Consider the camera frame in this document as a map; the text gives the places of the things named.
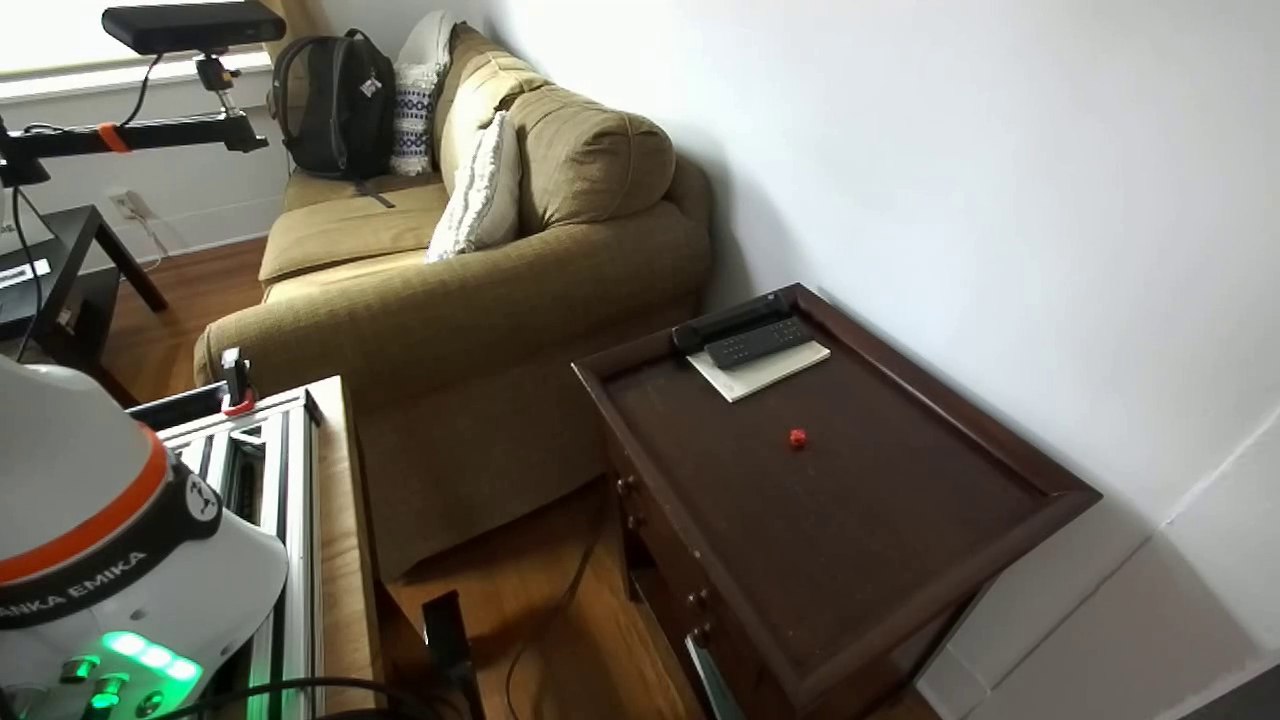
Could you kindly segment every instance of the red ball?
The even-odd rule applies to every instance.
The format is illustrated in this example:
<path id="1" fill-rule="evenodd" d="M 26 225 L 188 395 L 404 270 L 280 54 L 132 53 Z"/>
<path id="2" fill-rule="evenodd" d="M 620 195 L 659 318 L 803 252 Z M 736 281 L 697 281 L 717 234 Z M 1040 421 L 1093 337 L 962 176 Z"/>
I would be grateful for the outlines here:
<path id="1" fill-rule="evenodd" d="M 791 430 L 787 430 L 787 446 L 791 446 L 791 451 L 803 451 L 803 446 L 808 446 L 808 426 L 791 426 Z"/>

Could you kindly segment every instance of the orange stripe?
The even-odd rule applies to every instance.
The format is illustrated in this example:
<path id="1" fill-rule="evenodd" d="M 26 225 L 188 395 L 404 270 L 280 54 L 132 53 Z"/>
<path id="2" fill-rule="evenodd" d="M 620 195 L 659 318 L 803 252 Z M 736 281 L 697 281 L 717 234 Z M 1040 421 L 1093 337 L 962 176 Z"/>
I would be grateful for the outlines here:
<path id="1" fill-rule="evenodd" d="M 125 135 L 114 130 L 114 123 L 101 123 L 101 128 L 96 128 L 96 138 L 104 138 L 107 152 L 126 152 L 126 142 L 125 142 Z"/>
<path id="2" fill-rule="evenodd" d="M 139 426 L 139 430 L 148 435 L 148 458 L 132 475 L 132 485 L 111 503 L 104 503 L 96 516 L 69 527 L 64 535 L 55 535 L 22 557 L 0 561 L 0 586 L 33 579 L 33 575 L 58 568 L 58 564 L 74 561 L 80 552 L 104 543 L 111 530 L 120 530 L 126 520 L 137 520 L 158 496 L 164 475 L 167 475 L 167 451 L 154 430 L 148 430 L 148 426 Z"/>

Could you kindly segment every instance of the cable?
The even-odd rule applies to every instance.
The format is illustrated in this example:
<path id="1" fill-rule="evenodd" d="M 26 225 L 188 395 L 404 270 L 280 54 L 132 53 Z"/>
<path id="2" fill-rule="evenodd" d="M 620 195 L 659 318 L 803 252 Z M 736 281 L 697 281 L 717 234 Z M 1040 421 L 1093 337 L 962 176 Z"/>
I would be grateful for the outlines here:
<path id="1" fill-rule="evenodd" d="M 559 605 L 552 607 L 552 617 L 542 617 L 542 622 L 541 622 L 536 631 L 528 631 L 528 634 L 524 634 L 524 643 L 518 643 L 518 648 L 511 650 L 511 661 L 508 661 L 508 672 L 504 672 L 504 699 L 508 699 L 508 714 L 511 714 L 511 720 L 518 720 L 514 699 L 511 699 L 514 664 L 518 664 L 518 661 L 524 661 L 524 650 L 528 650 L 528 648 L 531 648 L 531 643 L 536 643 L 552 622 L 559 622 L 559 617 L 573 607 L 574 586 L 579 586 L 579 585 L 585 585 L 585 575 L 586 575 L 592 552 L 601 546 L 608 520 L 612 520 L 612 508 L 605 503 L 601 522 L 596 522 L 596 530 L 592 530 L 592 540 L 586 540 L 585 557 L 574 561 L 573 579 L 568 579 L 568 586 L 564 586 Z"/>
<path id="2" fill-rule="evenodd" d="M 210 694 L 210 699 L 164 712 L 154 720 L 208 714 L 215 708 L 226 708 L 226 704 L 240 704 L 240 699 L 251 699 L 251 694 L 311 693 L 311 689 L 364 689 L 364 693 L 387 694 L 393 708 L 398 708 L 393 720 L 436 720 L 436 712 L 429 712 L 415 694 L 395 693 L 395 689 L 387 689 L 379 679 L 360 679 L 360 677 L 295 677 L 295 679 L 277 679 L 277 684 L 251 684 L 242 693 Z"/>
<path id="3" fill-rule="evenodd" d="M 148 86 L 152 86 L 152 72 L 154 72 L 158 60 L 164 60 L 164 53 L 152 54 L 152 64 L 143 72 L 143 84 L 137 86 L 132 113 L 114 128 L 126 128 L 137 118 L 137 113 L 143 108 Z"/>
<path id="4" fill-rule="evenodd" d="M 22 252 L 26 270 L 33 270 L 33 318 L 26 318 L 26 326 L 22 326 L 22 339 L 18 339 L 14 351 L 10 351 L 14 362 L 26 354 L 26 345 L 33 345 L 34 318 L 38 318 L 38 303 L 44 303 L 44 284 L 38 284 L 38 270 L 34 270 L 34 252 L 33 252 L 33 244 L 26 244 L 26 233 L 22 233 L 18 200 L 34 212 L 34 205 L 26 200 L 22 187 L 10 187 L 10 193 L 6 193 L 10 234 L 14 234 L 18 252 Z"/>

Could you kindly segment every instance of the black backpack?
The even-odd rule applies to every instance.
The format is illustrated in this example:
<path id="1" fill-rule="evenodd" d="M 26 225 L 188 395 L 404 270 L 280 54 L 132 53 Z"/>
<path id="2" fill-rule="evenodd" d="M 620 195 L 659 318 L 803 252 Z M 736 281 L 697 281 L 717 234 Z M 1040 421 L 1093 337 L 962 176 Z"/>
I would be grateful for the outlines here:
<path id="1" fill-rule="evenodd" d="M 311 176 L 383 176 L 395 135 L 395 68 L 356 28 L 290 41 L 271 75 L 283 148 Z"/>

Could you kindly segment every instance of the beige couch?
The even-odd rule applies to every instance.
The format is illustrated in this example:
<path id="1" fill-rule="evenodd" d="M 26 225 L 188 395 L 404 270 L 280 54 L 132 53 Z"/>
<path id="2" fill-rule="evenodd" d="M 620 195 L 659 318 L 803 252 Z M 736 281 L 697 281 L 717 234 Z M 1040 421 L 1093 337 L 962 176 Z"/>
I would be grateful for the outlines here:
<path id="1" fill-rule="evenodd" d="M 424 262 L 456 135 L 508 108 L 518 238 Z M 596 480 L 605 435 L 573 358 L 697 312 L 711 238 L 700 172 L 626 113 L 548 84 L 452 33 L 433 142 L 442 184 L 295 176 L 268 233 L 255 309 L 196 339 L 196 379 L 242 349 L 262 393 L 345 375 L 379 575 Z"/>

